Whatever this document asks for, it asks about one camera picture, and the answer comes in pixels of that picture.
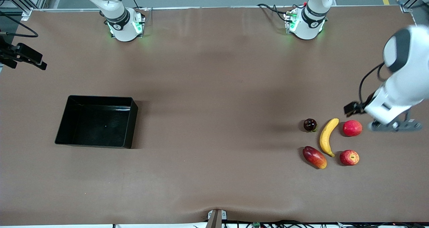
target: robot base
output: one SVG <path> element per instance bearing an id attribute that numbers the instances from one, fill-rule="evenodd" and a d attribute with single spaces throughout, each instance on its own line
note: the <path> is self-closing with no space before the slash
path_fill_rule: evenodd
<path id="1" fill-rule="evenodd" d="M 320 31 L 322 31 L 325 21 L 323 21 L 317 28 L 310 28 L 300 17 L 303 10 L 303 8 L 295 8 L 283 15 L 285 20 L 292 21 L 291 23 L 285 22 L 286 33 L 294 33 L 296 37 L 300 39 L 311 40 L 315 38 Z"/>
<path id="2" fill-rule="evenodd" d="M 130 42 L 136 37 L 143 37 L 145 18 L 133 8 L 126 8 L 126 10 L 130 13 L 130 21 L 122 30 L 115 30 L 108 24 L 112 38 L 116 38 L 121 42 Z"/>
<path id="3" fill-rule="evenodd" d="M 422 124 L 414 119 L 409 119 L 408 115 L 409 111 L 405 112 L 404 120 L 398 116 L 386 125 L 374 120 L 368 124 L 368 129 L 374 132 L 414 132 L 421 130 Z"/>

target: empty black container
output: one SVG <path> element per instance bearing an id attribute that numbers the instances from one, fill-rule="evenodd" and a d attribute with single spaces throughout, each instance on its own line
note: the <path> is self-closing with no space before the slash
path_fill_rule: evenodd
<path id="1" fill-rule="evenodd" d="M 132 98 L 71 95 L 55 143 L 130 149 L 137 110 Z"/>

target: dark purple fruit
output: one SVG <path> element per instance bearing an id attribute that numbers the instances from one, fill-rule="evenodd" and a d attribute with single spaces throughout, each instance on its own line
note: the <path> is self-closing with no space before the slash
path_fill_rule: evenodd
<path id="1" fill-rule="evenodd" d="M 316 120 L 309 118 L 304 121 L 304 129 L 307 132 L 316 132 L 316 128 L 317 128 Z"/>

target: black tray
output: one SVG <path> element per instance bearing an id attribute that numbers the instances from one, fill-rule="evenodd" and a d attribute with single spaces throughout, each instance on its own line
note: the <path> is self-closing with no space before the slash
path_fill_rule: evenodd
<path id="1" fill-rule="evenodd" d="M 128 97 L 71 95 L 55 143 L 130 149 L 137 110 Z"/>

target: apple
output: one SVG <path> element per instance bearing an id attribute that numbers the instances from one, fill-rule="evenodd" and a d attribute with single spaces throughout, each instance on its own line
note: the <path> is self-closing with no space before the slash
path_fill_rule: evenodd
<path id="1" fill-rule="evenodd" d="M 362 124 L 356 120 L 349 120 L 343 124 L 343 132 L 349 137 L 354 137 L 362 132 Z"/>
<path id="2" fill-rule="evenodd" d="M 359 154 L 354 150 L 345 150 L 340 154 L 340 161 L 347 166 L 356 165 L 359 162 Z"/>
<path id="3" fill-rule="evenodd" d="M 318 150 L 316 150 L 313 147 L 306 146 L 302 150 L 302 154 L 304 155 L 304 158 L 309 161 L 310 163 L 314 164 L 314 166 L 324 169 L 326 168 L 326 165 L 328 165 L 328 162 L 326 161 L 325 156 Z"/>

